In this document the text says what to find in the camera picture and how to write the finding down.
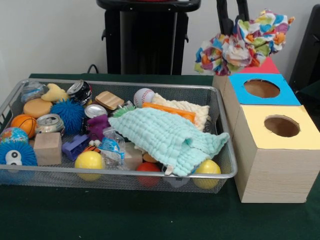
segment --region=yellow square lid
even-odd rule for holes
[[[259,149],[320,150],[320,132],[304,106],[241,107]]]

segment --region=black stand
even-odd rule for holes
[[[236,21],[239,19],[249,21],[250,18],[247,0],[236,0],[236,3],[239,11]],[[224,35],[232,35],[235,24],[234,21],[228,17],[227,0],[216,0],[216,8],[218,11],[221,33]]]
[[[106,9],[102,39],[108,73],[181,75],[188,41],[186,12],[197,10],[201,0],[96,2]]]
[[[320,4],[315,5],[296,58],[290,86],[320,131]]]

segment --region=toy eye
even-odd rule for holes
[[[8,151],[5,155],[5,161],[7,165],[22,165],[21,154],[17,150]]]

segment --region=circular hole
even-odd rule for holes
[[[291,138],[300,132],[299,124],[287,116],[269,116],[264,121],[264,126],[281,137]]]
[[[275,98],[280,94],[280,88],[272,82],[262,79],[246,81],[244,87],[248,93],[263,99]]]

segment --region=dark green tablecloth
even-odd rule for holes
[[[117,80],[107,75],[31,78]],[[146,77],[123,76],[125,82]],[[210,85],[199,76],[152,76]],[[320,239],[320,181],[305,204],[241,204],[233,179],[218,194],[55,187],[0,187],[0,239]]]

